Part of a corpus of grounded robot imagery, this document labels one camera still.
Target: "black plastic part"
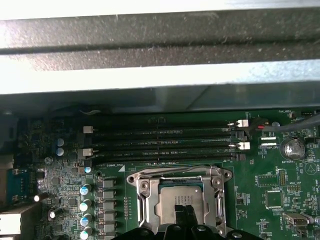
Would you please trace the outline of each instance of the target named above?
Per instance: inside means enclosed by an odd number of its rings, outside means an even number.
[[[183,225],[172,224],[166,228],[163,240],[187,239],[187,228]]]
[[[258,131],[259,125],[264,125],[268,122],[269,122],[269,120],[266,118],[255,117],[255,118],[249,120],[248,127],[239,127],[238,129],[244,131],[246,136],[249,138],[253,134],[255,134],[256,131]]]
[[[138,227],[115,237],[114,240],[154,240],[154,237],[155,234],[151,230]]]
[[[213,233],[213,231],[205,225],[195,225],[191,228],[191,232],[194,240],[224,240],[219,233]]]
[[[194,208],[191,205],[174,205],[175,223],[191,228],[198,225]]]
[[[84,160],[84,168],[92,168],[92,160],[91,159]]]
[[[262,238],[242,230],[232,230],[228,232],[225,239],[227,240],[262,240]]]

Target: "capacitor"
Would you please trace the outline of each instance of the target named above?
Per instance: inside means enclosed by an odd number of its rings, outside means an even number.
[[[320,225],[320,216],[316,216],[314,218],[314,222],[315,222],[315,224]]]
[[[40,194],[35,195],[33,199],[34,199],[35,202],[41,202],[41,201],[45,200],[48,197],[49,197],[49,193],[47,193],[45,191],[45,192],[42,192]]]
[[[89,226],[86,226],[83,231],[80,233],[81,240],[87,240],[92,235],[92,228]]]
[[[272,127],[280,127],[280,123],[277,121],[274,121],[273,123],[271,123]]]
[[[55,210],[50,212],[50,218],[54,219],[63,213],[64,213],[64,210],[61,207],[58,207]]]
[[[58,138],[56,141],[56,145],[58,147],[62,147],[65,144],[65,140],[63,140],[62,138]]]
[[[92,205],[92,202],[89,199],[84,200],[80,205],[79,205],[79,209],[82,212],[85,212],[88,210],[88,208],[90,208]]]
[[[87,195],[89,192],[91,192],[91,185],[90,184],[85,184],[80,188],[80,194],[85,196]]]
[[[57,150],[55,151],[56,155],[61,157],[64,155],[65,150],[62,147],[57,148]]]
[[[91,214],[87,213],[80,219],[80,224],[82,227],[86,227],[92,220]]]
[[[89,174],[89,173],[91,173],[91,167],[89,167],[89,166],[87,166],[87,167],[85,167],[84,168],[84,172],[86,173],[86,174]]]

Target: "gray metal panel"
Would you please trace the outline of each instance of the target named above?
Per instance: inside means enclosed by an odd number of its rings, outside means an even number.
[[[0,88],[0,94],[139,89],[131,97],[141,102],[149,100],[147,104],[151,105],[155,100],[146,94],[154,93],[147,89],[140,95],[140,88],[319,81],[319,66],[320,59],[69,71],[30,71],[23,68],[17,71],[13,64],[2,70],[6,84]],[[100,99],[98,95],[87,98],[85,93],[81,94],[83,97],[79,99],[68,99],[65,94],[60,94],[55,98],[47,95],[47,99],[38,101],[54,103],[63,99],[74,103]],[[108,94],[108,99],[122,107],[123,104],[132,106],[132,100],[125,101],[120,96],[130,97],[120,91],[113,97]],[[5,107],[7,100],[3,96],[0,99],[0,106]]]
[[[310,42],[298,41],[267,42],[257,44],[220,44],[213,46],[171,46],[0,55],[0,63],[3,66],[28,67],[36,71],[267,62],[306,59],[320,59],[319,40],[313,40]]]
[[[0,20],[0,53],[316,41],[319,23],[316,7]]]

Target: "black dimm slot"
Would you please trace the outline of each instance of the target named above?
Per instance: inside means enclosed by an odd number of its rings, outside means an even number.
[[[127,125],[113,124],[112,127],[106,127],[103,125],[94,125],[96,131],[108,131],[108,132],[121,132],[121,131],[148,131],[152,129],[225,129],[234,128],[234,126],[228,126],[229,121],[212,121],[212,122],[191,122],[191,123],[164,123],[164,124],[141,124],[134,123],[134,127],[127,123]]]
[[[185,144],[205,144],[205,143],[218,143],[218,142],[231,142],[230,137],[194,137],[194,138],[180,138],[180,139],[150,139],[150,140],[131,140],[131,141],[105,141],[86,146],[86,148],[121,148],[121,147],[140,147],[140,146],[178,146]]]
[[[193,142],[193,143],[179,143],[179,144],[163,144],[163,145],[134,145],[134,146],[112,146],[112,147],[95,147],[94,150],[99,151],[141,151],[141,150],[160,150],[160,149],[199,149],[199,148],[230,148],[230,141],[223,142]]]
[[[203,132],[196,132],[193,134],[182,134],[182,133],[175,133],[175,134],[145,134],[145,135],[100,135],[97,137],[97,135],[92,136],[92,141],[97,142],[100,138],[102,138],[104,141],[112,141],[112,140],[167,140],[167,139],[181,139],[181,138],[190,138],[194,139],[196,137],[200,138],[221,138],[221,137],[227,137],[231,136],[229,132],[220,132],[220,133],[203,133]]]
[[[190,161],[190,160],[199,160],[199,159],[214,159],[214,160],[237,160],[238,155],[242,155],[242,153],[230,153],[230,154],[222,154],[222,153],[211,153],[211,154],[195,154],[195,155],[184,155],[184,156],[140,156],[140,157],[119,157],[119,158],[112,158],[106,156],[97,156],[93,157],[92,163],[94,165],[101,164],[101,163],[110,163],[110,162],[142,162],[145,163],[146,161]]]
[[[219,147],[219,148],[195,148],[195,149],[161,149],[161,150],[143,150],[143,151],[118,151],[118,152],[100,152],[97,156],[104,156],[107,158],[122,158],[122,157],[147,157],[147,156],[184,156],[184,155],[197,155],[197,154],[217,154],[225,153],[228,154],[228,149],[231,147]]]

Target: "green circuit board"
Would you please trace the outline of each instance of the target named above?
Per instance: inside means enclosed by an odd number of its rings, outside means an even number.
[[[271,123],[290,124],[304,118],[313,109],[250,110],[233,112],[168,113],[117,116],[82,116],[57,119],[24,119],[18,127],[20,146],[16,168],[44,172],[37,180],[40,191],[50,193],[43,201],[43,221],[37,226],[38,239],[44,236],[68,235],[79,239],[83,227],[83,212],[79,204],[85,199],[97,202],[97,193],[80,195],[79,189],[90,184],[96,189],[103,179],[113,180],[115,192],[116,230],[99,235],[98,207],[86,213],[94,216],[88,226],[94,229],[91,239],[108,239],[138,227],[137,190],[127,183],[127,177],[145,168],[218,166],[233,173],[225,183],[226,225],[247,231],[267,240],[320,239],[320,225],[292,226],[283,213],[305,213],[320,216],[320,150],[315,139],[318,127],[294,132],[274,133],[256,131],[246,139],[250,149],[216,150],[208,146],[212,127],[217,123],[220,132],[227,132],[227,123],[261,117]],[[93,126],[101,141],[95,144],[83,133],[84,126]],[[159,141],[165,150],[152,148]],[[282,142],[290,138],[312,141],[305,143],[303,159],[287,159],[281,154]],[[57,139],[63,139],[63,155],[57,155]],[[117,145],[108,145],[117,141]],[[101,144],[108,147],[101,151]],[[103,154],[92,159],[92,170],[85,172],[79,149],[94,145]],[[48,220],[48,209],[61,207],[64,214]]]

